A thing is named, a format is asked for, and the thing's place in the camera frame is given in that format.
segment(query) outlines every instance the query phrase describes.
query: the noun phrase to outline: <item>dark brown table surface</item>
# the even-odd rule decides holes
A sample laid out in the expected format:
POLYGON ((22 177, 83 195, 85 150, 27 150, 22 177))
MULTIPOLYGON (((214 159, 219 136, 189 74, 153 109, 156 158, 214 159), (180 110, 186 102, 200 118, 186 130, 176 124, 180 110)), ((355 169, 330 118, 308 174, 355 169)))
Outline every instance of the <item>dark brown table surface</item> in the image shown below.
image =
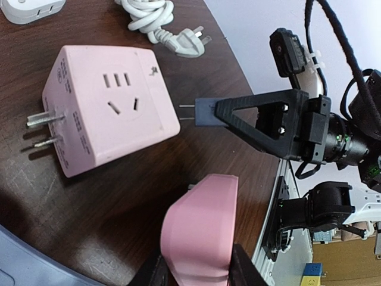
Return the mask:
POLYGON ((145 35, 114 1, 68 0, 57 15, 26 26, 0 13, 0 223, 42 253, 107 285, 126 285, 154 247, 168 207, 209 173, 239 176, 235 241, 249 255, 266 215, 278 160, 223 128, 196 128, 67 179, 54 148, 21 152, 43 139, 26 117, 43 112, 41 93, 63 45, 152 48, 175 106, 197 97, 251 94, 227 40, 202 0, 176 0, 166 28, 205 27, 213 41, 198 59, 179 58, 145 35))

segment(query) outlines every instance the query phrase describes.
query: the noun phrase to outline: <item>pink plastic object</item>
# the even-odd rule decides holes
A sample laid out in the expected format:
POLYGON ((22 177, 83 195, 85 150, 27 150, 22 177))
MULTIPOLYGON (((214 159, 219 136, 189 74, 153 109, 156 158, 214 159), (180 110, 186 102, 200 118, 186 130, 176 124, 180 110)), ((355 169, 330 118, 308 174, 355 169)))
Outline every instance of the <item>pink plastic object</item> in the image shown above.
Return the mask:
POLYGON ((180 123, 154 52, 64 46, 42 92, 62 169, 76 176, 171 138, 180 123))
POLYGON ((180 286, 226 286, 238 178, 208 175, 168 210, 161 253, 180 286))

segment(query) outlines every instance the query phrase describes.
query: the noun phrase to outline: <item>power cord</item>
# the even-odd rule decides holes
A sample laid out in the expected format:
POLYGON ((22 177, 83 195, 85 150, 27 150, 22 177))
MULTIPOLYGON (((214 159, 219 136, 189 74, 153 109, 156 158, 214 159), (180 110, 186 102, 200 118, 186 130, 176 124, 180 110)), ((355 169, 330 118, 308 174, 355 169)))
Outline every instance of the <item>power cord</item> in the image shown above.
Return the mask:
POLYGON ((185 58, 198 58, 205 52, 205 45, 212 38, 202 36, 203 27, 195 30, 184 29, 178 35, 173 35, 161 28, 173 21, 174 4, 166 0, 115 0, 116 4, 130 14, 132 22, 129 30, 139 30, 147 34, 151 43, 162 43, 176 55, 185 58))
MULTIPOLYGON (((354 51, 352 49, 352 46, 349 44, 349 41, 345 35, 344 29, 336 16, 335 12, 332 10, 330 5, 328 4, 327 0, 316 0, 320 6, 322 7, 325 15, 327 16, 332 28, 333 32, 335 33, 337 39, 339 40, 339 43, 343 49, 343 52, 346 57, 346 62, 350 66, 353 77, 355 81, 357 82, 358 90, 360 92, 360 96, 362 100, 364 101, 364 104, 366 104, 369 107, 369 113, 373 117, 373 120, 376 124, 376 126, 381 130, 381 114, 379 113, 376 103, 373 100, 373 97, 369 91, 368 86, 365 84, 363 73, 358 66, 357 59, 354 55, 354 51)), ((305 5, 305 25, 306 27, 309 26, 309 22, 311 20, 311 12, 313 7, 314 0, 307 0, 305 5)))
MULTIPOLYGON (((311 32, 310 32, 310 23, 311 23, 311 15, 312 15, 312 7, 313 7, 314 0, 307 0, 305 3, 305 14, 304 14, 304 27, 305 27, 305 37, 307 40, 307 47, 310 52, 310 54, 314 53, 314 49, 312 47, 312 41, 311 41, 311 32)), ((312 57, 312 61, 314 64, 318 64, 318 61, 316 57, 312 57)), ((324 76, 324 73, 320 67, 317 69, 317 74, 319 75, 319 78, 321 80, 321 83, 323 84, 323 95, 328 96, 328 85, 326 77, 324 76)))
MULTIPOLYGON (((366 70, 363 70, 363 76, 370 76, 370 74, 373 72, 373 69, 366 69, 366 70)), ((349 115, 347 109, 346 109, 346 99, 348 97, 348 93, 349 91, 351 90, 351 87, 352 85, 354 85, 356 83, 356 80, 353 78, 348 86, 346 87, 345 89, 345 92, 343 94, 343 97, 341 99, 341 102, 340 102, 340 112, 341 114, 348 120, 348 121, 352 121, 352 117, 349 115)))

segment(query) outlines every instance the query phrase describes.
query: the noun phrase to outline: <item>white wall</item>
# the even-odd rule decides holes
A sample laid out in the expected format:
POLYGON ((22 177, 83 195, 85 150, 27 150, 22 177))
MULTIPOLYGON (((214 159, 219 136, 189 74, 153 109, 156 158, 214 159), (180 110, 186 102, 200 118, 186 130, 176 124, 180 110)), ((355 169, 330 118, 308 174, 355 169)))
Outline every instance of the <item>white wall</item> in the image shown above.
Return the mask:
MULTIPOLYGON (((291 88, 287 79, 277 73, 269 46, 269 36, 285 27, 296 33, 305 43, 304 0, 205 0, 227 37, 239 64, 254 92, 279 91, 291 88)), ((381 69, 381 1, 330 0, 351 43, 360 68, 381 69)), ((315 50, 320 50, 326 68, 329 96, 333 112, 339 113, 341 96, 352 78, 341 46, 320 5, 315 2, 311 22, 311 37, 315 50)), ((353 88, 353 99, 356 90, 353 88)), ((337 171, 335 164, 304 181, 301 192, 323 181, 346 181, 361 185, 356 167, 337 171)))

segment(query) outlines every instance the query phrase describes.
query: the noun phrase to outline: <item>metal prong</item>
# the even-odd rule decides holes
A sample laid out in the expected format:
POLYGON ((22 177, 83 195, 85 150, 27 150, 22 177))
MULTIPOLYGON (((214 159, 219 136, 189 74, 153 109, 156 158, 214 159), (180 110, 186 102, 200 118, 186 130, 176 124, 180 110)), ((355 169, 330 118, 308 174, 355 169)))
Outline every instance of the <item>metal prong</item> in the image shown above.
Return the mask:
POLYGON ((195 108, 194 104, 181 104, 179 105, 180 108, 195 108))
POLYGON ((50 137, 47 140, 34 143, 33 148, 41 148, 44 146, 51 145, 51 144, 58 142, 60 139, 61 138, 58 138, 58 137, 50 137))
POLYGON ((36 128, 39 126, 47 125, 48 123, 52 123, 56 120, 61 120, 65 117, 65 115, 54 115, 49 112, 39 113, 28 117, 28 122, 26 123, 27 128, 36 128))
POLYGON ((207 43, 211 42, 212 41, 212 37, 211 36, 206 36, 205 38, 202 39, 202 44, 205 46, 207 43))
POLYGON ((204 30, 204 27, 199 26, 199 27, 197 27, 196 29, 194 29, 193 32, 194 32, 194 34, 195 34, 195 36, 196 36, 197 38, 200 38, 200 37, 202 36, 202 31, 203 31, 203 30, 204 30))

